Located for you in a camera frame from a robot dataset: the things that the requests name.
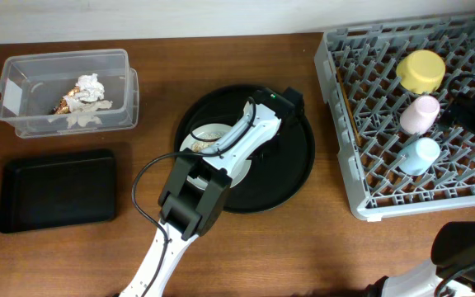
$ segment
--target black tray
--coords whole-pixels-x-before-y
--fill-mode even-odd
[[[236,124],[247,98],[263,88],[255,85],[223,87],[199,99],[179,124],[175,151],[194,125]],[[232,188],[224,210],[247,214],[275,208],[294,196],[307,181],[314,163],[314,137],[305,116],[297,125],[275,136],[263,149],[264,158],[252,159],[249,173]]]
[[[3,169],[0,232],[111,220],[115,184],[106,149],[12,160]]]

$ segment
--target round plate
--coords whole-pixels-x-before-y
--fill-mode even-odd
[[[201,127],[195,129],[193,133],[195,137],[202,139],[204,134],[210,134],[214,132],[225,134],[229,132],[231,129],[232,129],[231,126],[225,125],[225,124],[207,124],[207,125],[202,125]],[[186,136],[185,140],[182,142],[181,148],[179,148],[179,150],[183,150],[186,148],[192,149],[192,145],[194,145],[197,142],[199,141],[195,140],[193,137],[191,137],[190,134],[188,134],[188,136]],[[251,168],[251,164],[252,164],[251,160],[245,160],[245,162],[243,162],[242,169],[239,171],[237,176],[234,179],[232,179],[232,184],[230,185],[231,188],[235,187],[238,183],[240,183],[243,180],[243,178],[245,178],[245,176],[248,173],[248,170]],[[204,191],[206,189],[206,186],[208,186],[208,183],[202,178],[187,177],[187,179],[192,185],[196,186],[200,190]]]
[[[234,125],[242,116],[247,98],[264,87],[235,85],[223,87],[199,99],[185,114],[176,132],[174,149],[192,127],[210,123]],[[224,210],[254,213],[286,202],[307,181],[314,163],[314,137],[305,116],[286,127],[282,134],[252,154],[245,178],[230,191]]]

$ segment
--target dish rack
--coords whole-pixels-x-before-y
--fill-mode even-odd
[[[449,104],[445,84],[461,73],[475,74],[475,14],[328,31],[315,55],[351,212],[358,219],[475,206],[474,134],[461,127],[440,131],[434,125],[426,134],[408,135],[400,128],[401,113],[419,95],[400,85],[395,68],[409,53],[423,49],[436,52],[446,64],[443,84],[431,93],[442,114]],[[475,94],[475,83],[465,79],[459,89]],[[434,139],[441,155],[424,175],[408,176],[397,167],[404,159],[397,153],[420,137]]]

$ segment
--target black round tray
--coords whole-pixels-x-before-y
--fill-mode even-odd
[[[199,99],[185,114],[176,132],[174,149],[190,133],[192,125],[210,123],[234,125],[242,116],[247,98],[264,87],[234,85],[213,91]],[[230,191],[224,210],[247,214],[270,210],[294,196],[307,181],[314,163],[314,137],[305,116],[297,125],[275,136],[253,158],[247,176]]]

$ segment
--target white wall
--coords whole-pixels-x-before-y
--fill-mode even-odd
[[[0,43],[323,31],[475,11],[475,0],[0,0]]]

